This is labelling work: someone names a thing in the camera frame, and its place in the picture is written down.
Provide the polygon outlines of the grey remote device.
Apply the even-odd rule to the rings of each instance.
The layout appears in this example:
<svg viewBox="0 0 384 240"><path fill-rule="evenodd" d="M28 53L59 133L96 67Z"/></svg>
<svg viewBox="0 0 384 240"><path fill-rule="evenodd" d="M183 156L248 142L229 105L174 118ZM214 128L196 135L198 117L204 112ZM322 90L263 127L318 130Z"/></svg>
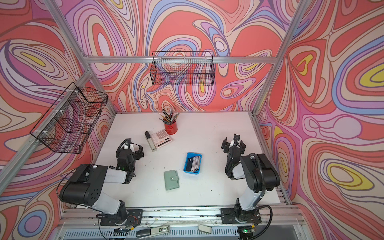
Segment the grey remote device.
<svg viewBox="0 0 384 240"><path fill-rule="evenodd" d="M155 228L147 228L139 230L136 233L138 239L151 238L163 234L168 234L170 232L170 225L159 226Z"/></svg>

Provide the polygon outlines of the red metal pen cup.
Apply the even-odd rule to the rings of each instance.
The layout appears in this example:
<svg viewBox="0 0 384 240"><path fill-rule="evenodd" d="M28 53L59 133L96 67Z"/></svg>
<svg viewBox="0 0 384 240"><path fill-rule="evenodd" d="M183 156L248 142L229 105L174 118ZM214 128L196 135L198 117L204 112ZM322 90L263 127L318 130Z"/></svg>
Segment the red metal pen cup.
<svg viewBox="0 0 384 240"><path fill-rule="evenodd" d="M164 122L165 131L168 135L174 135L178 131L177 122L173 121L172 123Z"/></svg>

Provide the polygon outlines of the blue plastic card tray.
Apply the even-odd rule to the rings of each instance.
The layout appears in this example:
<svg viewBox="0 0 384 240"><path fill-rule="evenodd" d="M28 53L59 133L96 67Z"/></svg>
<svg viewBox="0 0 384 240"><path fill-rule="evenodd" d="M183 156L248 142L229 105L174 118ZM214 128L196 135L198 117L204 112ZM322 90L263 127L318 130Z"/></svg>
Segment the blue plastic card tray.
<svg viewBox="0 0 384 240"><path fill-rule="evenodd" d="M202 155L197 153L187 153L184 172L188 174L198 175L200 173Z"/></svg>

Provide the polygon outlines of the pens and pencils bunch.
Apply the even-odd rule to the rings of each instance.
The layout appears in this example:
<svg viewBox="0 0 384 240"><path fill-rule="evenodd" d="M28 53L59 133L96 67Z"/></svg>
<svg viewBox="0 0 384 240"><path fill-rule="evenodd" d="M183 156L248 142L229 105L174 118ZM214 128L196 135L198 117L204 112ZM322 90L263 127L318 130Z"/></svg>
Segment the pens and pencils bunch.
<svg viewBox="0 0 384 240"><path fill-rule="evenodd" d="M161 121L165 125L171 125L177 121L177 118L179 117L179 115L180 113L175 113L172 108L170 109L169 112L167 112L165 109L162 109Z"/></svg>

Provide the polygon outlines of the pink calculator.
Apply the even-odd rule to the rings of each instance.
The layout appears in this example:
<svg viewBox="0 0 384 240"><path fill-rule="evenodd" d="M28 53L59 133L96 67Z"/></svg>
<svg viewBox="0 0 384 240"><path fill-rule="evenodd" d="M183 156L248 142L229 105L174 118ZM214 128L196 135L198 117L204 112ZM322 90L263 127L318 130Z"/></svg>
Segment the pink calculator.
<svg viewBox="0 0 384 240"><path fill-rule="evenodd" d="M158 131L156 133L151 134L152 141L154 142L155 147L161 148L173 140L168 135L168 133L165 130Z"/></svg>

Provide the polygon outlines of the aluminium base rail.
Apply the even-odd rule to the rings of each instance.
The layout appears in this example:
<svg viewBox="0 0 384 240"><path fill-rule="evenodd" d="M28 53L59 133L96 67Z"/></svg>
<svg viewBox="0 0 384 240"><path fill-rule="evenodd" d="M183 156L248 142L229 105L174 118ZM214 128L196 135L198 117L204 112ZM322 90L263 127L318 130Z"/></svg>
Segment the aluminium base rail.
<svg viewBox="0 0 384 240"><path fill-rule="evenodd" d="M233 206L192 206L192 207L141 207L143 213L139 217L128 217L128 221L141 222L141 227L155 227L169 224L176 226L194 226L206 224L221 226L221 209ZM304 215L298 207L292 205L271 205L273 209L272 225L305 224ZM58 226L63 227L97 227L98 212L90 209L65 210Z"/></svg>

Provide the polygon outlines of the small grey oval object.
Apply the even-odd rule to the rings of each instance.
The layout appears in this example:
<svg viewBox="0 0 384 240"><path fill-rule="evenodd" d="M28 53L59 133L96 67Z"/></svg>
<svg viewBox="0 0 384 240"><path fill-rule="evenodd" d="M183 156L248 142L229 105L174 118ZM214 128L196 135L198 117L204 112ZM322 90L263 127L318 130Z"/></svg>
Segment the small grey oval object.
<svg viewBox="0 0 384 240"><path fill-rule="evenodd" d="M198 225L198 230L202 233L212 234L212 227L206 225Z"/></svg>

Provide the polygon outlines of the green card holder wallet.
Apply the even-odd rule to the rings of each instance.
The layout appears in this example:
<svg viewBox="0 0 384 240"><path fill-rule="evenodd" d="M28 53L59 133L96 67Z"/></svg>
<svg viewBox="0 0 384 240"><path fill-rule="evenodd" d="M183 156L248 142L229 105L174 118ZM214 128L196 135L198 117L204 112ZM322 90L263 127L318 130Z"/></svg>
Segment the green card holder wallet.
<svg viewBox="0 0 384 240"><path fill-rule="evenodd" d="M164 181L166 191L178 189L180 187L179 175L176 170L164 172Z"/></svg>

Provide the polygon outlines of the stack of credit cards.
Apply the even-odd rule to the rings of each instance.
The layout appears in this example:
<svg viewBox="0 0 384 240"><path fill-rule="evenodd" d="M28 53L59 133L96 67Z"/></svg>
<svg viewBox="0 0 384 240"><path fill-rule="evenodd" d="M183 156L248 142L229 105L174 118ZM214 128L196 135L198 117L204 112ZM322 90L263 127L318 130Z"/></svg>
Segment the stack of credit cards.
<svg viewBox="0 0 384 240"><path fill-rule="evenodd" d="M200 156L193 156L187 159L187 166L185 171L189 173L197 173L200 167Z"/></svg>

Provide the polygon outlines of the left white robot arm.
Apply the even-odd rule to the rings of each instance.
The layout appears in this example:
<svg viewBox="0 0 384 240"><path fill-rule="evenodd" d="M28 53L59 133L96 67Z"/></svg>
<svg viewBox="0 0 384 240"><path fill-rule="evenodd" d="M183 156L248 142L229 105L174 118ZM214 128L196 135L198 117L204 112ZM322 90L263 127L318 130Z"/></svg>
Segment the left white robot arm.
<svg viewBox="0 0 384 240"><path fill-rule="evenodd" d="M136 176L136 161L144 157L141 145L125 139L116 150L117 165L82 164L60 190L59 199L68 204L98 211L100 226L127 226L141 224L142 210L129 212L122 200L103 192L104 184L127 185Z"/></svg>

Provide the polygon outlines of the grey stapler black tip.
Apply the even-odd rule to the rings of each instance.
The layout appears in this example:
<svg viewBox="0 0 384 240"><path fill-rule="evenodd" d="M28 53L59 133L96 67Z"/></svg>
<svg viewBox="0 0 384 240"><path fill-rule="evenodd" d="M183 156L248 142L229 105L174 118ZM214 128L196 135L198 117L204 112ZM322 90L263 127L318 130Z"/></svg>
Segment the grey stapler black tip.
<svg viewBox="0 0 384 240"><path fill-rule="evenodd" d="M145 137L147 139L147 142L152 150L152 152L155 152L157 150L157 147L155 146L153 140L152 140L152 137L150 135L150 133L148 131L145 131Z"/></svg>

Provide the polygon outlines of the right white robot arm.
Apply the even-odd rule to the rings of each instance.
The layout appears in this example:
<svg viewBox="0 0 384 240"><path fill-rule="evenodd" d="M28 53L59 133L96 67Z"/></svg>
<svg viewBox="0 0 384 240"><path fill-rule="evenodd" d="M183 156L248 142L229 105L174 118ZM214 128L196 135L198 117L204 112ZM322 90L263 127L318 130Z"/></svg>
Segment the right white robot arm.
<svg viewBox="0 0 384 240"><path fill-rule="evenodd" d="M232 181L244 179L248 186L232 208L221 209L222 223L258 225L263 208L258 204L280 185L279 174L265 154L245 155L246 145L239 135L235 134L231 142L224 139L221 148L227 154L226 176Z"/></svg>

